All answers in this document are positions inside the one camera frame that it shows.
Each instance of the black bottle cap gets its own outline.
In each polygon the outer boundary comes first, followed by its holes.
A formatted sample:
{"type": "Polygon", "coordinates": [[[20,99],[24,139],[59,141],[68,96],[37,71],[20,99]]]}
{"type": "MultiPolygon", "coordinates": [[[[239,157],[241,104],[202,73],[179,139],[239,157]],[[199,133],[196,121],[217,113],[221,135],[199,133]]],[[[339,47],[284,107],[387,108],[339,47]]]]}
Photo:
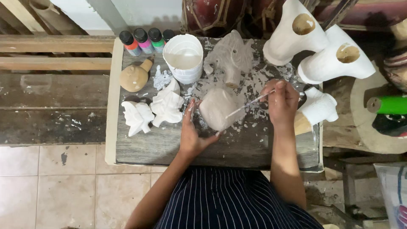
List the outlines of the black bottle cap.
{"type": "Polygon", "coordinates": [[[140,43],[144,43],[147,41],[147,39],[149,38],[147,36],[147,33],[144,29],[142,28],[137,28],[134,33],[134,38],[136,39],[136,41],[140,42],[140,43]]]}
{"type": "Polygon", "coordinates": [[[175,36],[175,33],[171,29],[166,29],[166,30],[164,30],[164,32],[162,32],[162,38],[164,38],[165,42],[168,42],[174,36],[175,36]]]}
{"type": "Polygon", "coordinates": [[[125,45],[131,45],[134,42],[134,37],[129,31],[121,31],[119,34],[119,39],[125,45]]]}
{"type": "Polygon", "coordinates": [[[149,30],[149,37],[152,42],[159,42],[162,39],[161,32],[157,28],[151,28],[149,30]]]}

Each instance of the paintbrush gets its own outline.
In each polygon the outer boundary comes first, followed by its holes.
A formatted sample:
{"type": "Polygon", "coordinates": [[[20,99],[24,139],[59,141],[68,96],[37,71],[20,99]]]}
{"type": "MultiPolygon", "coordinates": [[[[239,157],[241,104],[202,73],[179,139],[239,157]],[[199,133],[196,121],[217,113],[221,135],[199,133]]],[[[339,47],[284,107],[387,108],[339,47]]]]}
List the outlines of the paintbrush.
{"type": "Polygon", "coordinates": [[[273,92],[275,92],[275,91],[276,91],[276,90],[273,89],[273,90],[271,90],[268,94],[261,95],[261,96],[257,97],[256,99],[254,99],[253,101],[251,101],[251,102],[249,102],[249,103],[246,103],[244,106],[240,107],[239,109],[237,109],[237,110],[235,110],[234,112],[232,112],[230,115],[226,116],[226,119],[229,118],[230,116],[236,114],[236,113],[239,112],[240,110],[244,109],[245,107],[250,106],[252,103],[255,103],[255,102],[259,101],[261,98],[263,98],[263,97],[265,97],[265,96],[268,96],[269,94],[271,94],[271,93],[273,93],[273,92]]]}

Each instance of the white wall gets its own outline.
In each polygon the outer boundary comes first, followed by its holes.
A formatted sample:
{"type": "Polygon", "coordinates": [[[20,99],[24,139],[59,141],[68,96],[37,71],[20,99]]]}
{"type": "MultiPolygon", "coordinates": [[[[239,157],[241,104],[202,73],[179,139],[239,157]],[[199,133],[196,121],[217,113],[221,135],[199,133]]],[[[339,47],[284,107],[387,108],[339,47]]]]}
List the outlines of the white wall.
{"type": "Polygon", "coordinates": [[[111,28],[86,0],[51,0],[89,35],[114,35],[111,28]]]}
{"type": "Polygon", "coordinates": [[[182,0],[111,0],[132,30],[152,27],[179,30],[182,0]]]}

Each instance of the person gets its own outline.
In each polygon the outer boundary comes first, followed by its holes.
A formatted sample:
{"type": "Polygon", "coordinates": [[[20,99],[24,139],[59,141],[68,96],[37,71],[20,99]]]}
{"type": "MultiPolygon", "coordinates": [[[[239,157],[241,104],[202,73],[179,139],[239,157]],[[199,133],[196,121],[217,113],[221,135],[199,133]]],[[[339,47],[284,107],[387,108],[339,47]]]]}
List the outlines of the person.
{"type": "MultiPolygon", "coordinates": [[[[135,228],[322,228],[306,211],[306,197],[295,148],[294,117],[298,92],[273,79],[261,94],[274,126],[270,181],[260,172],[223,167],[189,167],[220,136],[198,137],[191,119],[182,121],[174,160],[132,212],[135,228]]],[[[185,110],[190,117],[199,102],[185,110]]]]}

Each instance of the paint bottle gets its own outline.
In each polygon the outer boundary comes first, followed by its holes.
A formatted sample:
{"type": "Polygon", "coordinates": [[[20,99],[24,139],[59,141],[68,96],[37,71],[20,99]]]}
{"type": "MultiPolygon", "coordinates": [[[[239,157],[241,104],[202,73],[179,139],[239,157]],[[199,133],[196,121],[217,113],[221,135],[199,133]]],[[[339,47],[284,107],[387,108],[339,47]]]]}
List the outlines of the paint bottle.
{"type": "Polygon", "coordinates": [[[166,29],[164,32],[162,32],[162,38],[164,39],[164,44],[167,44],[167,42],[175,36],[174,31],[172,29],[166,29]]]}
{"type": "Polygon", "coordinates": [[[125,48],[132,56],[139,56],[141,54],[141,48],[138,42],[134,39],[133,35],[129,31],[121,31],[119,39],[122,41],[125,48]]]}
{"type": "Polygon", "coordinates": [[[154,51],[154,47],[151,44],[151,41],[146,33],[146,31],[142,28],[137,28],[134,33],[134,38],[138,41],[138,45],[140,46],[141,50],[143,50],[146,54],[152,54],[154,51]]]}
{"type": "Polygon", "coordinates": [[[157,51],[157,53],[162,53],[164,50],[164,40],[162,38],[161,32],[157,28],[151,28],[149,30],[149,37],[151,39],[151,42],[153,43],[154,49],[157,51]]]}

